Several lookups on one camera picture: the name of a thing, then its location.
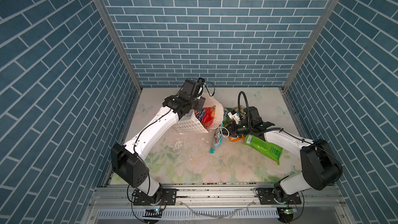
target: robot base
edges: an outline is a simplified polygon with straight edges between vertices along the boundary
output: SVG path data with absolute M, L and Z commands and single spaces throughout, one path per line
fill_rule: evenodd
M 261 205 L 275 205 L 281 204 L 275 200 L 274 188 L 256 188 L 256 195 L 260 200 Z M 285 201 L 289 200 L 290 204 L 296 203 L 296 205 L 301 204 L 300 195 L 298 193 L 288 196 L 288 198 L 284 199 Z
M 163 196 L 166 196 L 166 205 L 176 205 L 176 195 L 176 189 L 162 189 L 160 199 L 162 199 Z M 133 196 L 134 200 L 132 202 L 134 206 L 152 206 L 153 204 L 151 198 L 139 189 L 134 190 Z

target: floral tablecloth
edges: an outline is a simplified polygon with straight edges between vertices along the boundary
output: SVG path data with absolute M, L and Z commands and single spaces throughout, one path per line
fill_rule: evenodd
M 138 133 L 157 113 L 163 99 L 177 89 L 144 89 L 138 102 L 127 139 Z M 257 107 L 263 121 L 298 134 L 277 88 L 216 88 L 215 98 L 223 107 L 237 106 L 237 95 L 244 91 L 249 105 Z M 170 128 L 152 148 L 145 160 L 151 175 L 160 183 L 237 183 L 276 182 L 301 171 L 298 157 L 283 150 L 280 165 L 260 152 L 223 138 L 220 147 L 210 154 L 214 132 L 179 134 Z M 114 174 L 111 184 L 127 184 Z

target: red snack bag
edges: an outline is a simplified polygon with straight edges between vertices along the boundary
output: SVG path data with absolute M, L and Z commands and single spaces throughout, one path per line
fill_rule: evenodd
M 216 106 L 204 107 L 200 112 L 194 111 L 195 117 L 201 122 L 204 128 L 213 123 L 214 115 L 216 113 Z

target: green packet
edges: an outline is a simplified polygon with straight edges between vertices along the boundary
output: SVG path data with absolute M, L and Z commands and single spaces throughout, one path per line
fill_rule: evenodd
M 279 158 L 281 157 L 283 150 L 282 147 L 267 141 L 263 141 L 253 135 L 246 136 L 245 145 L 254 148 L 258 152 L 261 152 L 263 155 L 276 161 L 279 165 Z

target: blue brick wallpaper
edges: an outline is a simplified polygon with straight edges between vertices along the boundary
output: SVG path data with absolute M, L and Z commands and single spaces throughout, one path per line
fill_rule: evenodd
M 0 0 L 0 223 L 75 223 L 137 91 L 92 0 Z
M 340 0 L 288 95 L 357 223 L 398 223 L 398 0 Z
M 144 87 L 280 87 L 327 2 L 103 1 Z

